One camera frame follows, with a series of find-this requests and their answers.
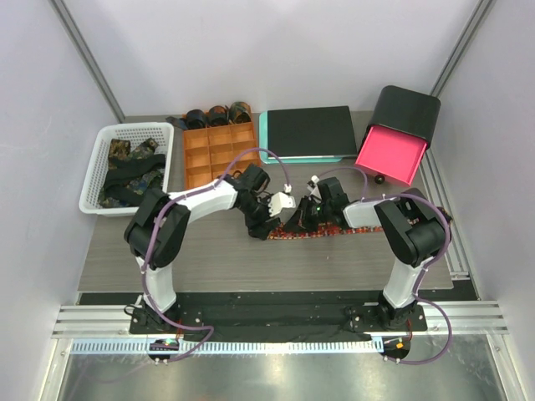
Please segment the black pink drawer cabinet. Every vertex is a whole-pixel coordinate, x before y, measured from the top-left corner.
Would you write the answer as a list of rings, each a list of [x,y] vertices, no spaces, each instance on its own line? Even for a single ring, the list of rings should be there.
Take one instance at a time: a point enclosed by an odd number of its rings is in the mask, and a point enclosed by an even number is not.
[[[382,88],[355,166],[377,182],[410,187],[431,146],[440,109],[435,96],[394,85]]]

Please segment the orange compartment tray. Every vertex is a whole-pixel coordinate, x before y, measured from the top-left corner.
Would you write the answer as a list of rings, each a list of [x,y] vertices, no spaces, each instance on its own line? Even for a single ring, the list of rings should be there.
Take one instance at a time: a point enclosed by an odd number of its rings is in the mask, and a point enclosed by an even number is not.
[[[185,188],[189,190],[210,183],[222,175],[241,152],[257,146],[253,122],[184,131]]]

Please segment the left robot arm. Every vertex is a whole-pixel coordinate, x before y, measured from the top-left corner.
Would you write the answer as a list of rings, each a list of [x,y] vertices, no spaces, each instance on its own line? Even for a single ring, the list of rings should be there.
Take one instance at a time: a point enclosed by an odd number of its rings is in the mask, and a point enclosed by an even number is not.
[[[171,263],[176,259],[190,223],[218,211],[239,210],[248,235],[266,240],[280,224],[269,210],[268,173],[250,164],[243,172],[223,175],[208,185],[180,193],[149,190],[125,229],[124,238],[142,275],[149,323],[156,331],[171,332],[177,325],[176,292]]]

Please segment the dark floral tie in basket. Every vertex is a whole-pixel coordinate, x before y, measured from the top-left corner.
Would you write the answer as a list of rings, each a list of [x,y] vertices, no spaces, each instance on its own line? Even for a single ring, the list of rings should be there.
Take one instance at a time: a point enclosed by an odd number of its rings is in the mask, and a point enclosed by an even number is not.
[[[156,153],[159,146],[153,138],[134,149],[128,140],[112,139],[99,205],[103,208],[139,206],[147,190],[161,188],[166,157]]]

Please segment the rolled brown floral tie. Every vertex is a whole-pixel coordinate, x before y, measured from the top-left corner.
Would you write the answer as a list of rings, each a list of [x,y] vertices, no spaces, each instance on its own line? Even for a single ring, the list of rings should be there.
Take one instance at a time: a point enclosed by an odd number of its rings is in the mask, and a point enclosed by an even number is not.
[[[226,105],[215,105],[211,107],[207,112],[207,121],[210,127],[228,125],[228,107]]]

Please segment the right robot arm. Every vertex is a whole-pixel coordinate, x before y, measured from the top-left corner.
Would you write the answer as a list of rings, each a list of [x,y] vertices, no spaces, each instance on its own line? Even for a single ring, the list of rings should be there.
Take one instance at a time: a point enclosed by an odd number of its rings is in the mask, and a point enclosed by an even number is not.
[[[281,231],[303,236],[328,228],[381,228],[395,259],[378,297],[377,318],[386,329],[404,327],[415,311],[425,273],[449,246],[451,218],[417,189],[351,201],[335,177],[315,176],[308,188],[310,194],[302,198]]]

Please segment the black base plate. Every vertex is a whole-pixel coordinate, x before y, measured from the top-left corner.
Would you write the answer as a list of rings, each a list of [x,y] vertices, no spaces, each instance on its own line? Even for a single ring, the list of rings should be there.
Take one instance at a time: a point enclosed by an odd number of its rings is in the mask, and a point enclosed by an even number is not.
[[[83,306],[116,305],[131,334],[170,334],[226,343],[357,341],[372,333],[425,332],[422,306],[400,315],[387,312],[377,291],[183,292],[164,322],[137,293],[84,293]]]

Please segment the black tie in basket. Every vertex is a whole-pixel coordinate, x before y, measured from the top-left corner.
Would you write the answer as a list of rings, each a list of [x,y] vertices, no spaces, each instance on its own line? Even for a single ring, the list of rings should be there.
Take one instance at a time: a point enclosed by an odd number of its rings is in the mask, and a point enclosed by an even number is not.
[[[166,166],[164,155],[113,161],[116,168],[107,172],[99,193],[99,204],[102,207],[139,206],[148,190],[162,188]]]

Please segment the black notebook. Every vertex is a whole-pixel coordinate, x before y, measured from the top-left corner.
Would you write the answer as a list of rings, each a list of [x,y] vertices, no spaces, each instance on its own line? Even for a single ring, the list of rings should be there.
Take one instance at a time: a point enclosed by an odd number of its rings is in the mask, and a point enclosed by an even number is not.
[[[267,111],[267,150],[278,157],[354,157],[354,126],[347,105]]]

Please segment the white perforated plastic basket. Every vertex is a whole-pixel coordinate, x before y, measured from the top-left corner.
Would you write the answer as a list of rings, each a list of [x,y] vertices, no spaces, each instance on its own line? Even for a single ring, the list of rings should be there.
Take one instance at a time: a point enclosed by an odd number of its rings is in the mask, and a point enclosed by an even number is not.
[[[115,124],[101,129],[84,178],[80,211],[132,216],[148,189],[166,191],[173,141],[174,128],[169,123]]]

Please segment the teal tray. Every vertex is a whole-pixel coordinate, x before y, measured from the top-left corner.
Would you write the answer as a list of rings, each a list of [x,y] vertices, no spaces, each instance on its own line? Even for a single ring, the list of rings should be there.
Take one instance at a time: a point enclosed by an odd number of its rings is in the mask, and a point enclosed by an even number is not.
[[[268,147],[268,112],[262,112],[258,116],[258,144],[261,148]],[[260,153],[260,160],[263,164],[272,165],[277,164],[277,160],[269,154]],[[338,163],[342,160],[341,157],[334,156],[314,156],[314,157],[289,157],[283,158],[283,162],[287,164],[322,164],[322,163]]]

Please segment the aluminium rail frame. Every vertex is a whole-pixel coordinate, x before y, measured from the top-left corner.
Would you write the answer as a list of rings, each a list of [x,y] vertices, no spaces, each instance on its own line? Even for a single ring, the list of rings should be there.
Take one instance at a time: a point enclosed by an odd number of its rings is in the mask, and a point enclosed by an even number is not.
[[[452,332],[459,335],[507,334],[507,324],[496,302],[441,302],[451,322]],[[53,338],[125,337],[130,317],[120,305],[63,306],[54,324]]]

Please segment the multicoloured plaid tie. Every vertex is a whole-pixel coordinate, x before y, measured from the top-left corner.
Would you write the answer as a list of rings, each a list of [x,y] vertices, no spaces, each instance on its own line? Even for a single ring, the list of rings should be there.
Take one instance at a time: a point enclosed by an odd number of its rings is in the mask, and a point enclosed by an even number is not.
[[[290,240],[298,238],[313,238],[383,231],[383,226],[379,217],[376,215],[373,206],[371,206],[370,215],[360,214],[357,215],[357,217],[357,221],[354,222],[355,225],[349,224],[347,221],[346,228],[333,226],[329,223],[320,224],[319,227],[316,228],[316,231],[313,232],[284,232],[283,226],[287,222],[286,221],[285,223],[280,223],[279,228],[271,232],[268,240]]]

